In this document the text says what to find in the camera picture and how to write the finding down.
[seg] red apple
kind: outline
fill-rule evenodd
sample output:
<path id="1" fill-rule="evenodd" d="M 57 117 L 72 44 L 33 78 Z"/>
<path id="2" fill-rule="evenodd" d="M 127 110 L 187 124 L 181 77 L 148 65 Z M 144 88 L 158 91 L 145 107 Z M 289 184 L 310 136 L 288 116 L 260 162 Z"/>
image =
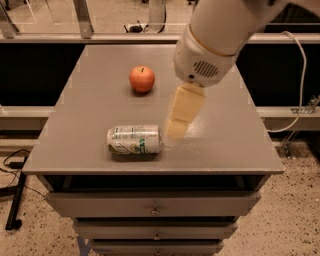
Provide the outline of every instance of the red apple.
<path id="1" fill-rule="evenodd" d="M 129 80 L 131 87 L 137 92 L 148 92 L 153 87 L 155 76 L 152 69 L 137 66 L 131 70 Z"/>

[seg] drawer front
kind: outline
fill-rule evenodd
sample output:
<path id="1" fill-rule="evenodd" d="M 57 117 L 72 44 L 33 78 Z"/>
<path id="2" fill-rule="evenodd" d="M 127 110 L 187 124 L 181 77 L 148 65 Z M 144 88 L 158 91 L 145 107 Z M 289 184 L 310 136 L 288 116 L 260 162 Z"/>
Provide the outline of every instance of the drawer front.
<path id="1" fill-rule="evenodd" d="M 138 254 L 164 256 L 172 254 L 210 255 L 218 253 L 223 242 L 215 241 L 92 241 L 92 249 L 99 254 Z"/>
<path id="2" fill-rule="evenodd" d="M 62 217 L 244 216 L 259 192 L 49 193 Z"/>
<path id="3" fill-rule="evenodd" d="M 210 222 L 77 222 L 75 231 L 87 239 L 225 239 L 238 228 L 236 223 Z"/>

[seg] can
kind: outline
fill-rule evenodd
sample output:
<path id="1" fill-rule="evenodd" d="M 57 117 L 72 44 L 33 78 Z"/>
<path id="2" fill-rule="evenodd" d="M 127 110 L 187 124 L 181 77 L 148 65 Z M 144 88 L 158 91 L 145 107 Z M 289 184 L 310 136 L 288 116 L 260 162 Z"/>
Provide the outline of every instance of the can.
<path id="1" fill-rule="evenodd" d="M 158 125 L 115 126 L 108 130 L 107 144 L 115 154 L 155 154 L 161 151 Z"/>

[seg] white cable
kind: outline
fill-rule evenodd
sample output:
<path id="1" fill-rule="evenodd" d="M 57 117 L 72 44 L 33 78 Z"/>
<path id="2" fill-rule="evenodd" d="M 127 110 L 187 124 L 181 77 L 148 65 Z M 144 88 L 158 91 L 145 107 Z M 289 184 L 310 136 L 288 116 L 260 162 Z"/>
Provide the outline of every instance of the white cable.
<path id="1" fill-rule="evenodd" d="M 302 109 L 302 98 L 303 98 L 303 86 L 304 86 L 304 76 L 305 76 L 305 73 L 306 73 L 306 68 L 307 68 L 307 58 L 306 58 L 306 54 L 304 53 L 304 50 L 300 44 L 300 42 L 298 41 L 298 39 L 293 35 L 291 34 L 290 32 L 288 31 L 284 31 L 282 32 L 283 34 L 285 34 L 286 36 L 288 36 L 289 38 L 293 39 L 296 44 L 299 46 L 299 49 L 301 51 L 301 55 L 302 55 L 302 58 L 303 58 L 303 68 L 302 68 L 302 74 L 301 74 L 301 80 L 300 80 L 300 100 L 299 100 L 299 109 L 298 109 L 298 113 L 297 113 L 297 117 L 295 118 L 295 120 L 293 120 L 293 122 L 291 124 L 289 124 L 287 127 L 285 128 L 282 128 L 282 129 L 279 129 L 279 130 L 267 130 L 268 132 L 284 132 L 286 130 L 288 130 L 289 128 L 291 128 L 293 125 L 295 125 L 295 123 L 299 120 L 300 118 L 300 112 L 301 112 L 301 109 Z"/>

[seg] cabinet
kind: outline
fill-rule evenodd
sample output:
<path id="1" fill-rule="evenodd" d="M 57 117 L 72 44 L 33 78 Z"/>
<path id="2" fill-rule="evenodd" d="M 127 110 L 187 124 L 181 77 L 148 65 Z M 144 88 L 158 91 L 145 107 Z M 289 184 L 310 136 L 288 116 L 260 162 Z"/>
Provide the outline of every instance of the cabinet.
<path id="1" fill-rule="evenodd" d="M 183 141 L 164 144 L 157 155 L 106 151 L 113 126 L 163 129 L 181 82 L 171 69 L 173 50 L 174 44 L 86 46 L 23 169 L 38 176 L 47 202 L 72 218 L 98 253 L 217 253 L 239 216 L 259 201 L 263 184 L 284 171 L 236 68 L 206 91 Z M 127 75 L 141 63 L 155 71 L 156 83 L 137 96 Z"/>

